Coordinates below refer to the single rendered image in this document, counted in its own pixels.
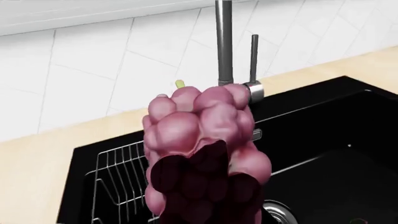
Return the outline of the pink purple grape bunch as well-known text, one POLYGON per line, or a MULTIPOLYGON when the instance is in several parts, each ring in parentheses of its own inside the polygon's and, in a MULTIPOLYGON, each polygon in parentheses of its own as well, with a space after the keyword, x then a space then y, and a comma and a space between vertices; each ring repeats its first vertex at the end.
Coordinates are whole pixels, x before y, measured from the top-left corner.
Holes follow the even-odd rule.
POLYGON ((242 84, 158 95, 142 119, 146 205, 160 224, 261 224, 269 158, 242 84))

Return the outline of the chrome sink drain strainer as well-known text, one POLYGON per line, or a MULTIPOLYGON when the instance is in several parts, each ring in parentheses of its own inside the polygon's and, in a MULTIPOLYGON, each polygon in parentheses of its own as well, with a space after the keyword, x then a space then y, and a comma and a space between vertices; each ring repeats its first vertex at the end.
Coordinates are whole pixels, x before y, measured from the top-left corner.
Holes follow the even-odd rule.
POLYGON ((275 200, 265 200, 262 211, 272 217, 275 224, 299 224, 291 209, 275 200))

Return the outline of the black kitchen sink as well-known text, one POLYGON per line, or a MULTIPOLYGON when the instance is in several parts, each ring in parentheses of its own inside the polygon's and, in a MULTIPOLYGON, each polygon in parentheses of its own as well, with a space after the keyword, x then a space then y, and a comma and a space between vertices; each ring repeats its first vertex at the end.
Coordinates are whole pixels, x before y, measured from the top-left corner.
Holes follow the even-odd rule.
MULTIPOLYGON (((398 95, 343 76, 251 109, 254 144, 272 162, 265 200, 289 207, 299 224, 398 224, 398 95)), ((74 149, 58 224, 79 224, 96 156, 143 135, 74 149)))

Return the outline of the grey metal kitchen faucet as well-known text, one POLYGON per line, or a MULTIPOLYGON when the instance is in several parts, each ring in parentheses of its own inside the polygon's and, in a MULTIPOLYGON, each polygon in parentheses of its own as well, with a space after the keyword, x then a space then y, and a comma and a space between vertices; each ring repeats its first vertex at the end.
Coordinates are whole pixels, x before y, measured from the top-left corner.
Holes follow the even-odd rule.
MULTIPOLYGON (((232 5, 232 0, 215 0, 219 86, 234 83, 232 5)), ((249 82, 243 83, 248 89, 250 104, 260 102, 264 98, 264 87, 256 79, 258 45, 259 36, 252 35, 249 82)))

